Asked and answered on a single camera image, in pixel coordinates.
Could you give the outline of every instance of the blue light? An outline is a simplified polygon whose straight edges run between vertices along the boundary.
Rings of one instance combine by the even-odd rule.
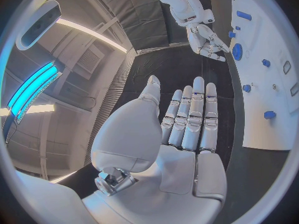
[[[47,80],[31,97],[30,99],[26,102],[26,104],[23,106],[19,114],[17,115],[16,121],[17,123],[20,123],[21,120],[23,119],[24,115],[32,105],[32,103],[36,100],[36,98],[42,93],[49,85],[51,85],[59,76],[61,73],[57,73],[54,76],[52,76],[49,80]]]
[[[13,95],[13,97],[10,99],[7,108],[12,108],[12,106],[14,105],[14,103],[16,102],[16,100],[19,98],[19,96],[23,93],[23,91],[38,77],[40,76],[42,73],[44,73],[45,71],[47,71],[48,69],[50,69],[53,66],[53,61],[50,62],[49,64],[45,65],[44,67],[42,67],[41,69],[39,69],[37,72],[35,72],[31,77],[29,77],[29,79],[27,81],[25,81],[25,83],[16,91],[16,93]]]
[[[19,96],[19,98],[16,100],[14,105],[11,108],[11,112],[17,116],[20,109],[23,107],[23,105],[27,102],[27,100],[32,96],[32,94],[35,93],[36,90],[40,86],[43,85],[49,78],[51,78],[53,75],[55,75],[58,72],[57,68],[55,66],[51,67],[44,73],[42,73],[39,77],[37,77]]]

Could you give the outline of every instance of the black floor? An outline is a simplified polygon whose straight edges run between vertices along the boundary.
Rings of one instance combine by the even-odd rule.
[[[216,85],[219,112],[216,152],[227,168],[235,127],[234,91],[227,63],[196,55],[189,46],[140,55],[135,58],[124,91],[112,112],[138,98],[151,75],[157,76],[161,83],[160,122],[165,116],[175,90],[183,90],[187,85],[192,86],[197,76],[203,77],[205,84],[213,82]]]

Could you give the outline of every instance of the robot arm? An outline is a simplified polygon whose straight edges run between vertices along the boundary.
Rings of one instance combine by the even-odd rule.
[[[215,21],[210,9],[204,10],[199,0],[160,0],[170,5],[170,12],[177,24],[187,29],[187,36],[192,50],[208,58],[225,61],[225,58],[214,54],[229,48],[208,26],[200,23]]]

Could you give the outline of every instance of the air vent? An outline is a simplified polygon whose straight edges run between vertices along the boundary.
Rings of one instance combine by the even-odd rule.
[[[100,61],[103,59],[104,54],[95,46],[91,45],[77,61],[77,64],[90,74],[94,72]]]

